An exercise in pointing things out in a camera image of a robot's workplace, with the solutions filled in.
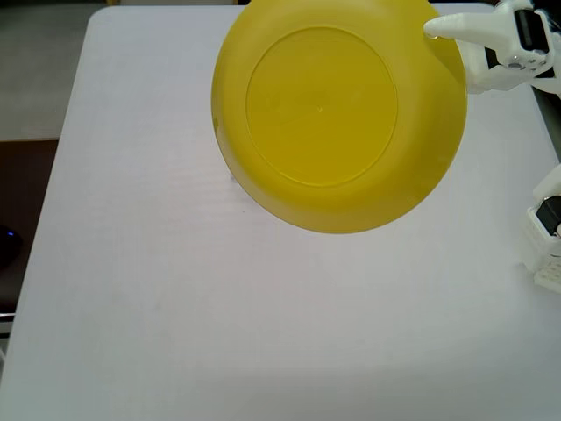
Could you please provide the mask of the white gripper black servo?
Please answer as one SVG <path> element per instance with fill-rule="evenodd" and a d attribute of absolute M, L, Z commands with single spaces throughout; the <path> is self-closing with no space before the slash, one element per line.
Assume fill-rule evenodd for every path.
<path fill-rule="evenodd" d="M 457 45 L 471 94 L 508 91 L 522 84 L 554 93 L 555 53 L 550 52 L 548 41 L 554 29 L 554 2 L 497 1 L 495 6 L 504 11 L 445 15 L 427 21 L 423 30 L 430 37 L 459 39 Z M 538 59 L 512 58 L 503 65 L 493 49 L 481 46 L 509 45 L 516 41 L 517 33 L 524 50 L 547 55 Z"/>

